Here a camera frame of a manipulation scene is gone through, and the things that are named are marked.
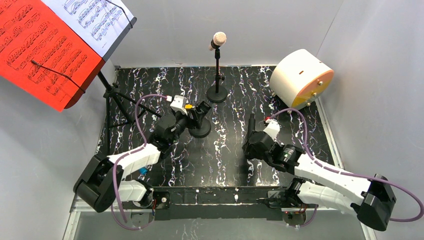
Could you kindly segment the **tall black mic stand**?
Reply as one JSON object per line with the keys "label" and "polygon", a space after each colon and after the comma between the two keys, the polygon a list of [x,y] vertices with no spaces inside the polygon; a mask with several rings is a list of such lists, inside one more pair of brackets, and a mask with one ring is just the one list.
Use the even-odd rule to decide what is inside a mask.
{"label": "tall black mic stand", "polygon": [[223,81],[225,77],[220,72],[221,53],[219,48],[215,49],[214,57],[215,57],[214,86],[211,86],[207,90],[206,96],[213,103],[221,103],[227,98],[228,91],[225,87],[220,87],[220,82]]}

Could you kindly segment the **pink-headed microphone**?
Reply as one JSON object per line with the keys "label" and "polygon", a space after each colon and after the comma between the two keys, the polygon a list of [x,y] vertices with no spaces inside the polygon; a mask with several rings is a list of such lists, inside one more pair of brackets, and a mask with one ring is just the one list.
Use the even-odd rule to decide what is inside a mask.
{"label": "pink-headed microphone", "polygon": [[212,40],[211,40],[211,42],[208,46],[208,49],[210,51],[217,50],[222,45],[224,45],[226,43],[226,41],[227,41],[227,35],[224,32],[222,32],[222,31],[216,32],[213,35],[213,38],[212,38]]}

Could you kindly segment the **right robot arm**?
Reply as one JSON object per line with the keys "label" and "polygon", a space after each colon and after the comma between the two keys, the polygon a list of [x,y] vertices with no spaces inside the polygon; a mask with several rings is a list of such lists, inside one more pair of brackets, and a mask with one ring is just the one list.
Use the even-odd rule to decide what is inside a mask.
{"label": "right robot arm", "polygon": [[337,209],[355,215],[374,230],[387,230],[397,199],[385,176],[353,176],[319,159],[310,159],[297,146],[278,144],[264,131],[249,133],[242,149],[247,159],[263,160],[295,177],[285,194],[293,203]]}

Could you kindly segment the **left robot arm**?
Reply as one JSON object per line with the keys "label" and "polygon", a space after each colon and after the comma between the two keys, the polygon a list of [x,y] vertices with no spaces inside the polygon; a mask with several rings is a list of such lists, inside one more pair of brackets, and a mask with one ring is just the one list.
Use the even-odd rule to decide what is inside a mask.
{"label": "left robot arm", "polygon": [[126,180],[139,169],[166,159],[172,144],[186,130],[196,138],[206,137],[212,129],[211,122],[194,110],[193,118],[180,111],[163,115],[147,143],[120,154],[94,155],[79,179],[73,192],[97,213],[104,212],[113,203],[122,208],[123,202],[143,202],[152,189],[140,180]]}

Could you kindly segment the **blue small block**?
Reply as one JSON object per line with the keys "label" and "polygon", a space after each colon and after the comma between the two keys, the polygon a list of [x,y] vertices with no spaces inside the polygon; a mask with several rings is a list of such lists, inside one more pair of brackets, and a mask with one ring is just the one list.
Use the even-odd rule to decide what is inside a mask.
{"label": "blue small block", "polygon": [[149,169],[147,167],[142,167],[142,168],[139,169],[139,173],[142,176],[145,176],[148,172],[149,172]]}

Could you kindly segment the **white round drum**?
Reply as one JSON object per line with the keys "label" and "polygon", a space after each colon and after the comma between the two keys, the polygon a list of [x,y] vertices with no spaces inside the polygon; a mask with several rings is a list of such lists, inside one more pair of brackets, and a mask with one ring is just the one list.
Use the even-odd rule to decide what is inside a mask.
{"label": "white round drum", "polygon": [[308,107],[329,86],[334,70],[306,49],[298,49],[284,57],[272,72],[272,93],[292,109]]}

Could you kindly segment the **black music stand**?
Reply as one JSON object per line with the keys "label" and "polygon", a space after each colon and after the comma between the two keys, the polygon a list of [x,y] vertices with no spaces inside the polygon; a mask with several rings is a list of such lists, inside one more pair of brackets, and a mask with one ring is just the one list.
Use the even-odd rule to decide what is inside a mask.
{"label": "black music stand", "polygon": [[[133,103],[136,110],[141,108],[141,111],[135,115],[138,118],[140,116],[142,116],[143,114],[147,114],[147,113],[150,113],[150,114],[152,114],[152,115],[154,115],[158,118],[161,117],[161,115],[159,113],[153,111],[152,109],[150,109],[149,107],[147,107],[147,106],[145,106],[141,103],[137,103],[137,101],[135,99],[131,98],[130,96],[123,94],[121,92],[119,86],[117,85],[117,83],[114,82],[114,83],[110,84],[100,70],[93,69],[90,72],[90,75],[81,84],[76,83],[75,81],[72,80],[72,74],[73,74],[72,71],[69,72],[69,73],[63,72],[64,77],[67,78],[69,81],[71,81],[78,88],[77,92],[74,94],[72,99],[66,105],[67,109],[72,107],[81,98],[81,96],[86,92],[86,89],[91,84],[92,80],[94,79],[94,74],[96,74],[96,76],[100,79],[101,83],[105,87],[105,93],[103,95],[103,97],[106,100],[106,118],[105,118],[105,122],[104,122],[105,142],[104,142],[103,148],[100,150],[100,152],[105,154],[105,155],[109,155],[109,154],[113,153],[113,151],[111,150],[111,140],[112,140],[111,129],[124,127],[126,125],[131,126],[131,125],[134,125],[136,123],[136,120],[133,118],[133,116],[131,114],[129,114],[129,109],[124,106],[123,100],[126,100],[130,103]],[[111,124],[111,119],[112,119],[111,110],[112,110],[113,104],[115,104],[117,106],[117,108],[119,110],[119,114],[124,116],[124,118],[125,118],[125,121],[119,122],[118,124],[115,124],[115,125]]]}

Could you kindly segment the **white sheet music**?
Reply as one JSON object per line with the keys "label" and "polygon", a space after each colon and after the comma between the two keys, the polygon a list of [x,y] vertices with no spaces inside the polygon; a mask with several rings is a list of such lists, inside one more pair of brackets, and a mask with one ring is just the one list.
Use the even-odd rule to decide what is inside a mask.
{"label": "white sheet music", "polygon": [[137,22],[121,0],[44,0],[43,3],[104,61]]}

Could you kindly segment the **red sheet music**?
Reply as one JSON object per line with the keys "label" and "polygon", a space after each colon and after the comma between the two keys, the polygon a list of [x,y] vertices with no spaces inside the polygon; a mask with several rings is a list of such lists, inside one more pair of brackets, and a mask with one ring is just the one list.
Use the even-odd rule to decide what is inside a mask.
{"label": "red sheet music", "polygon": [[44,104],[72,107],[104,63],[42,1],[1,1],[0,75]]}

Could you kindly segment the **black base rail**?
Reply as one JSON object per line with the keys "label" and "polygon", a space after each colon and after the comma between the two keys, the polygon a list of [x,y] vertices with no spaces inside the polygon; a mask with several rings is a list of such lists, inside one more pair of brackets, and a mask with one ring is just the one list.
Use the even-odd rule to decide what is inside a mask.
{"label": "black base rail", "polygon": [[281,221],[286,214],[302,216],[314,206],[295,203],[285,187],[154,187],[155,220],[266,219]]}

